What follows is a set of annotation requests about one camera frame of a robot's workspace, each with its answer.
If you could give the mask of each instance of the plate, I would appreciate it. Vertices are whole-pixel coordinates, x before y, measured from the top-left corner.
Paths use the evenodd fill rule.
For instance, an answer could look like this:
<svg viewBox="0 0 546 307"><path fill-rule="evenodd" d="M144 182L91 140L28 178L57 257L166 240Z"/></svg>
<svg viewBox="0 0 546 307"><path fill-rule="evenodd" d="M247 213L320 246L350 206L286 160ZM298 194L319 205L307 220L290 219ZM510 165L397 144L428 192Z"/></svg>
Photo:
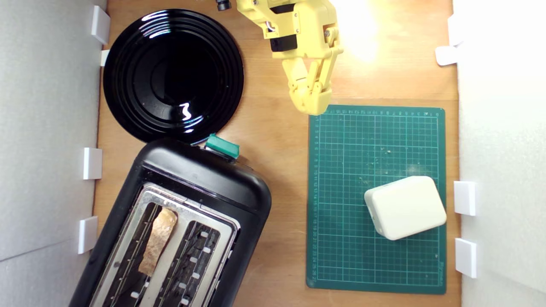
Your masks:
<svg viewBox="0 0 546 307"><path fill-rule="evenodd" d="M134 21L113 43L103 75L110 111L144 142L205 140L233 116L243 84L241 55L229 32L183 9Z"/></svg>

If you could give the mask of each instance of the white clip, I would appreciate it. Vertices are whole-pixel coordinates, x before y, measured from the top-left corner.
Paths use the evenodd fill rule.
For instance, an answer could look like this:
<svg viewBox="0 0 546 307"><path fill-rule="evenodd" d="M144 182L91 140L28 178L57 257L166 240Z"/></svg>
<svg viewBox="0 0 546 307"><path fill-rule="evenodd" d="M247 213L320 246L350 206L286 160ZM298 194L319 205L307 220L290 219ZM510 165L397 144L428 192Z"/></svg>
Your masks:
<svg viewBox="0 0 546 307"><path fill-rule="evenodd" d="M110 16L98 5L93 8L93 22L91 24L91 35L103 45L108 43L110 36Z"/></svg>
<svg viewBox="0 0 546 307"><path fill-rule="evenodd" d="M458 214L476 215L476 183L455 181L453 183L455 212Z"/></svg>
<svg viewBox="0 0 546 307"><path fill-rule="evenodd" d="M440 66L457 63L459 60L457 48L453 46L440 46L436 48L436 62Z"/></svg>
<svg viewBox="0 0 546 307"><path fill-rule="evenodd" d="M97 242L98 218L91 216L80 220L80 232L78 237L78 254L82 254L95 246Z"/></svg>
<svg viewBox="0 0 546 307"><path fill-rule="evenodd" d="M450 46L457 47L464 41L466 28L464 27L464 20L459 14L453 14L447 18L447 29Z"/></svg>
<svg viewBox="0 0 546 307"><path fill-rule="evenodd" d="M455 269L470 278L477 277L476 243L455 239Z"/></svg>
<svg viewBox="0 0 546 307"><path fill-rule="evenodd" d="M106 65L106 58L108 57L108 54L110 53L110 49L102 50L100 52L100 66L104 67Z"/></svg>
<svg viewBox="0 0 546 307"><path fill-rule="evenodd" d="M459 14L453 14L447 18L449 46L436 48L436 62L440 66L455 64L459 61L457 46L464 42L466 27Z"/></svg>
<svg viewBox="0 0 546 307"><path fill-rule="evenodd" d="M84 180L102 178L102 149L84 148Z"/></svg>

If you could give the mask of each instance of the wooden table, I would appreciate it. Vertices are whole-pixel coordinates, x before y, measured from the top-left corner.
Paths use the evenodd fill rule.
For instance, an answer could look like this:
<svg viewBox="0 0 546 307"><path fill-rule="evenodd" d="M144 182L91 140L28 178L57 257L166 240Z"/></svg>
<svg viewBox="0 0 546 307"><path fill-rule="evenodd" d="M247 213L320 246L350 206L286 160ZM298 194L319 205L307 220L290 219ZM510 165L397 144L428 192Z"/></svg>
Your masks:
<svg viewBox="0 0 546 307"><path fill-rule="evenodd" d="M435 47L448 43L452 2L332 2L346 49L334 70L333 103L446 110L448 290L443 296L306 287L308 117L292 105L281 63L271 59L269 42L251 21L235 9L219 13L213 0L109 0L110 43L139 17L181 7L218 20L240 45L245 63L244 95L219 136L241 145L242 155L265 177L273 205L235 306L460 306L461 277L454 268L454 238L460 235L460 221L453 213L451 184L459 176L456 69L440 68L434 58ZM94 204L100 228L142 146L114 120L101 94L98 147L104 150L104 170Z"/></svg>

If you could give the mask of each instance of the black toaster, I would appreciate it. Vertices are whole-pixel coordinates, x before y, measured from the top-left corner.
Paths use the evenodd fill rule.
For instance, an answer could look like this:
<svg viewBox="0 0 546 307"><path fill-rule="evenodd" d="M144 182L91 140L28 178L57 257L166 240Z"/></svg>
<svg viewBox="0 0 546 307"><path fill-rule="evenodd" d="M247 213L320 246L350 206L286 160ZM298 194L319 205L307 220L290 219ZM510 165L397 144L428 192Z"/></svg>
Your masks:
<svg viewBox="0 0 546 307"><path fill-rule="evenodd" d="M150 142L134 161L70 306L230 306L270 208L264 181L217 147ZM162 210L176 222L150 276L139 266Z"/></svg>

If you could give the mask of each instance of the green cutting mat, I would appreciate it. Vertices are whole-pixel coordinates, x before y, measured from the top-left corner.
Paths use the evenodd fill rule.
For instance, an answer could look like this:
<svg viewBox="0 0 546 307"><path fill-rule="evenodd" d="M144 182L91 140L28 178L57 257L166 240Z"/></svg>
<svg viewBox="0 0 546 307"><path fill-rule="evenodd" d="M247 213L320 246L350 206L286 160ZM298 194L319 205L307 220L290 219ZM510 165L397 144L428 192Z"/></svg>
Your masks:
<svg viewBox="0 0 546 307"><path fill-rule="evenodd" d="M445 114L435 108L331 105L310 116L307 285L444 294L446 226L390 241L366 190L430 176L446 205Z"/></svg>

